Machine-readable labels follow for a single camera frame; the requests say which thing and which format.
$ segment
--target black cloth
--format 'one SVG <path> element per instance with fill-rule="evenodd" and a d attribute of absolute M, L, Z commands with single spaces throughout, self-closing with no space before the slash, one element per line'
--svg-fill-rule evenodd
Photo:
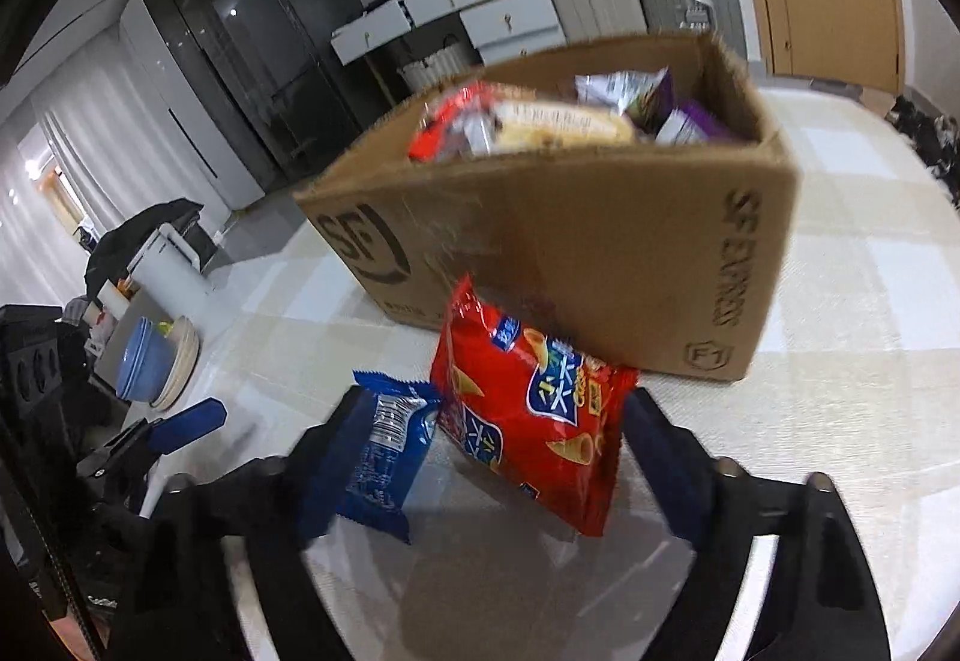
<path fill-rule="evenodd" d="M 140 251 L 150 234 L 165 223 L 175 223 L 181 217 L 194 215 L 203 209 L 202 204 L 186 198 L 170 203 L 157 204 L 131 217 L 119 228 L 114 228 L 100 239 L 97 248 L 90 254 L 86 264 L 86 297 L 97 300 L 100 288 L 109 280 L 117 284 L 128 276 L 127 266 Z"/>

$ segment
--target cardboard box on top of cabinet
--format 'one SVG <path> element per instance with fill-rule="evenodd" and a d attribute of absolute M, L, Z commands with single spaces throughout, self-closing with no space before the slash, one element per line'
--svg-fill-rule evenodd
<path fill-rule="evenodd" d="M 296 200 L 390 318 L 438 329 L 469 271 L 491 303 L 589 354 L 737 380 L 760 341 L 800 174 L 746 67 L 710 36 L 606 39 L 481 73 L 544 92 L 672 70 L 748 145 L 555 150 L 413 164 L 412 98 Z"/>

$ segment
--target barcode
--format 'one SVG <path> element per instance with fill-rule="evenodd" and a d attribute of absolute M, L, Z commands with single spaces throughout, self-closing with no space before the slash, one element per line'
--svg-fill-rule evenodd
<path fill-rule="evenodd" d="M 371 442 L 402 453 L 407 446 L 407 426 L 410 418 L 414 412 L 425 406 L 426 402 L 422 399 L 377 396 Z"/>

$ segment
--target blue snack package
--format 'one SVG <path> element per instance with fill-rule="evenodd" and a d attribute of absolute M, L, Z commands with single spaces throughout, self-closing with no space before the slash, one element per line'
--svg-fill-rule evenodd
<path fill-rule="evenodd" d="M 410 486 L 433 441 L 440 392 L 431 383 L 402 383 L 385 374 L 353 372 L 354 381 L 376 394 L 370 441 L 353 470 L 337 514 L 410 544 L 403 514 Z"/>

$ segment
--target table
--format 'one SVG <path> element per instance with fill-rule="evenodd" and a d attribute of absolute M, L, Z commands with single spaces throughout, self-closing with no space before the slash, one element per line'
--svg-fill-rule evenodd
<path fill-rule="evenodd" d="M 960 602 L 960 220 L 880 118 L 824 94 L 763 94 L 805 181 L 760 351 L 739 383 L 643 381 L 714 455 L 760 477 L 834 477 L 894 658 L 915 661 Z M 232 325 L 206 340 L 171 412 L 213 395 L 229 419 L 161 460 L 148 506 L 169 474 L 214 479 L 287 452 L 354 368 L 424 378 L 433 356 L 436 335 L 387 321 L 309 225 L 214 282 Z M 338 519 L 306 554 L 359 661 L 637 661 L 691 561 L 627 450 L 600 540 L 577 538 L 439 433 L 407 510 L 413 546 Z M 762 594 L 758 559 L 747 603 Z M 274 658 L 237 546 L 229 563 L 251 650 Z M 741 658 L 751 628 L 738 621 L 720 657 Z"/>

